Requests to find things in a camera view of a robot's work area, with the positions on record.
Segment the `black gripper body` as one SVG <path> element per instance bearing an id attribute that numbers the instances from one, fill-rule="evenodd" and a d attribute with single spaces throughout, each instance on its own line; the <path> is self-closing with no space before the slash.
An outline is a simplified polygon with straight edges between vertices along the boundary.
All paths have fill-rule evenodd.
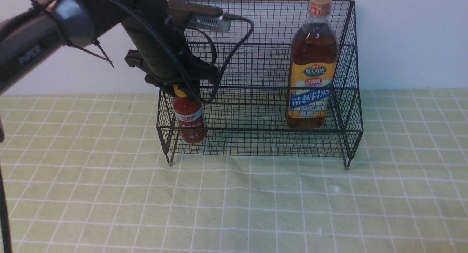
<path id="1" fill-rule="evenodd" d="M 217 60 L 217 50 L 211 45 L 212 61 L 207 63 L 199 57 L 194 56 L 187 47 L 182 47 L 182 53 L 177 55 L 177 59 L 184 67 L 188 81 L 199 91 L 201 80 L 207 80 L 212 84 L 218 81 L 219 71 L 214 65 Z M 174 96 L 173 85 L 182 86 L 183 92 L 188 93 L 188 88 L 182 78 L 182 74 L 174 65 L 160 45 L 143 45 L 138 50 L 128 51 L 125 62 L 130 67 L 136 67 L 146 73 L 145 82 L 152 84 Z"/>

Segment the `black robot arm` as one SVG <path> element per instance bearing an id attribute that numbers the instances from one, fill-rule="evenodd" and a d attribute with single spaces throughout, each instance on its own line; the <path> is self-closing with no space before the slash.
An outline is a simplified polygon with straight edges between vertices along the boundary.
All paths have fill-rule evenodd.
<path id="1" fill-rule="evenodd" d="M 199 95 L 206 80 L 218 85 L 222 71 L 189 48 L 185 30 L 194 15 L 213 18 L 221 8 L 181 0 L 33 0 L 32 8 L 1 23 L 1 93 L 18 83 L 60 48 L 100 47 L 99 38 L 117 25 L 135 45 L 125 55 L 139 81 L 174 95 L 178 86 Z"/>

